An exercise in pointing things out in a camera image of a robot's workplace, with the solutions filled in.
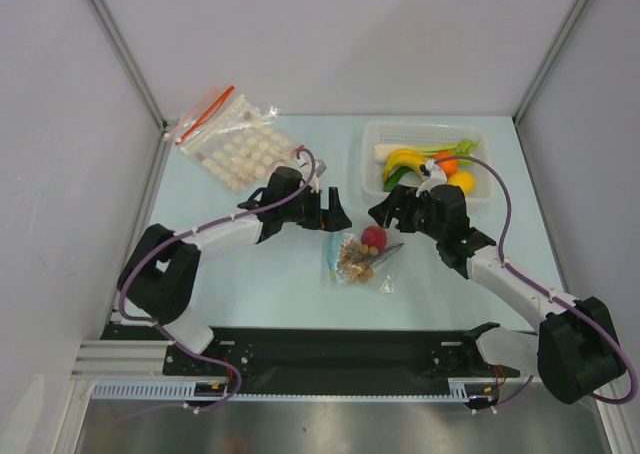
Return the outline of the red pomegranate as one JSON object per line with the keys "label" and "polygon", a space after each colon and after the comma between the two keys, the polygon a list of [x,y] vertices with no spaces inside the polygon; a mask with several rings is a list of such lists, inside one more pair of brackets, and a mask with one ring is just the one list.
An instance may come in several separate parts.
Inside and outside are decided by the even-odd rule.
{"label": "red pomegranate", "polygon": [[360,241],[363,245],[382,250],[388,243],[386,230],[378,226],[366,227],[361,233]]}

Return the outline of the blue zipper clear bag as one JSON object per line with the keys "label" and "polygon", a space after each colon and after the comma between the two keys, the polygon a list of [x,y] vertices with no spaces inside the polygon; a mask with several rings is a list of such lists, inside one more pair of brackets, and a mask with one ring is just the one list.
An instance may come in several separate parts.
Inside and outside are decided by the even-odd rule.
{"label": "blue zipper clear bag", "polygon": [[404,243],[376,225],[331,233],[326,244],[329,278],[337,284],[361,285],[389,295]]}

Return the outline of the brown longan bunch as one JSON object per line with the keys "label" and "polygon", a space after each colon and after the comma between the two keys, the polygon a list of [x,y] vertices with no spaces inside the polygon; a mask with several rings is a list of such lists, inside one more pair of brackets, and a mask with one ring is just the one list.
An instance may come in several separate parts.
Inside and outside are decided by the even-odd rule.
{"label": "brown longan bunch", "polygon": [[393,243],[378,250],[354,240],[348,241],[338,250],[333,275],[344,283],[366,283],[383,270],[403,246],[403,243]]}

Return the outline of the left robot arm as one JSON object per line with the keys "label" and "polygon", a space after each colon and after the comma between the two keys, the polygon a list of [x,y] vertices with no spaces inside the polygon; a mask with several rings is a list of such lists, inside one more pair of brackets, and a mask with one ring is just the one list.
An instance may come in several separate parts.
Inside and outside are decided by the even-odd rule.
{"label": "left robot arm", "polygon": [[214,371],[220,362],[220,350],[212,344],[214,331],[190,307],[200,265],[236,248],[264,242],[286,223],[312,231],[350,228],[338,189],[329,189],[324,209],[321,190],[312,185],[316,180],[313,172],[304,175],[281,166],[265,187],[225,218],[183,234],[161,224],[148,227],[117,281],[121,316],[148,322],[186,348],[185,362],[195,372]]}

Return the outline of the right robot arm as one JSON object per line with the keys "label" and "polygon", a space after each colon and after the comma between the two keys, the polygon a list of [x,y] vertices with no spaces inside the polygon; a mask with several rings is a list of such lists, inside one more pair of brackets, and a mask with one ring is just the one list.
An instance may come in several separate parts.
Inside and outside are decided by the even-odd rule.
{"label": "right robot arm", "polygon": [[476,329],[475,341],[461,350],[469,373],[512,367],[539,377],[557,400],[573,404],[631,371],[604,303],[554,294],[519,272],[492,238],[472,226],[460,188],[398,185],[368,214],[381,227],[433,239],[447,267],[491,291],[533,328],[531,335],[500,326]]}

